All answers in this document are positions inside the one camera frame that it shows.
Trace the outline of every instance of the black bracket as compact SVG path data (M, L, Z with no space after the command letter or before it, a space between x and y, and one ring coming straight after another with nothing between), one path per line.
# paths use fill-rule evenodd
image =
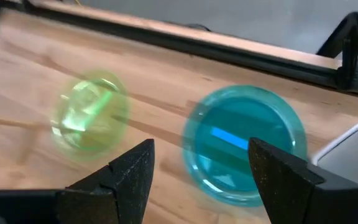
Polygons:
M334 77L338 90L358 90L358 12L348 14L317 54L335 58L342 52L342 66Z

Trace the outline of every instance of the black metal rail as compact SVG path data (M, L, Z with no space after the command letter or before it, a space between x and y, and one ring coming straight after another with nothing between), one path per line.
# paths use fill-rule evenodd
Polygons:
M342 49L342 46L344 46L344 57L346 58L344 64L338 69L331 69L202 40L166 34L155 30L132 27L110 21L102 21L67 12L54 11L44 7L38 7L28 0L23 0L22 3L3 0L2 6L29 15L51 19L73 26L103 32L105 34L116 35L146 44L157 45L240 67L260 70L301 82L328 87L343 93L358 94L358 54L354 53L355 49L358 49L358 42L354 41L354 37L358 37L357 21L350 22L350 27L353 27L350 29L349 26L342 26L342 22L334 34L320 49L320 55L330 57L338 54L336 53L338 49ZM346 17L348 21L357 17L358 12L354 12L351 15L350 18ZM337 45L332 47L333 44L337 44L342 36L346 37L344 39L344 44L339 47Z

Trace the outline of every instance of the wood grain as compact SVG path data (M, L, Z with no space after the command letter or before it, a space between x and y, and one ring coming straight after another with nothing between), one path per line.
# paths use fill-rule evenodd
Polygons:
M289 54L280 52L271 54ZM268 223L262 207L218 203L185 172L181 133L196 102L234 84L274 91L301 118L309 153L358 123L355 96L13 11L0 17L0 118L48 124L67 82L94 69L115 73L129 92L131 117L122 143L103 158L78 162L57 150L48 131L39 131L28 151L28 129L0 126L0 188L64 187L154 138L155 175L144 223Z

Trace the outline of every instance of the wooden table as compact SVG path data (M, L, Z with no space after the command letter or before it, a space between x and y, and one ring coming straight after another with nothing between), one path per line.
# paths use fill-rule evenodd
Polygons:
M163 22L58 2L43 4L323 67L338 65L330 58ZM263 207L236 208L216 202L200 192L187 174L181 156L181 134L196 102L214 90L234 84L273 91L286 99L301 118L309 154L358 123L356 96L3 10L0 118L48 124L65 84L76 74L93 69L114 72L129 92L131 117L120 145L106 157L78 162L56 150L50 131L34 131L32 125L0 125L0 189L64 187L144 139L154 138L156 163L144 223L268 223Z

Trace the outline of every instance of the cable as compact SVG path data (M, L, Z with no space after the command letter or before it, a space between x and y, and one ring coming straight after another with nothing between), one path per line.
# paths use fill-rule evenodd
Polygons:
M75 0L75 2L77 2L77 4L78 4L79 6L82 6L82 4L80 3L79 0Z

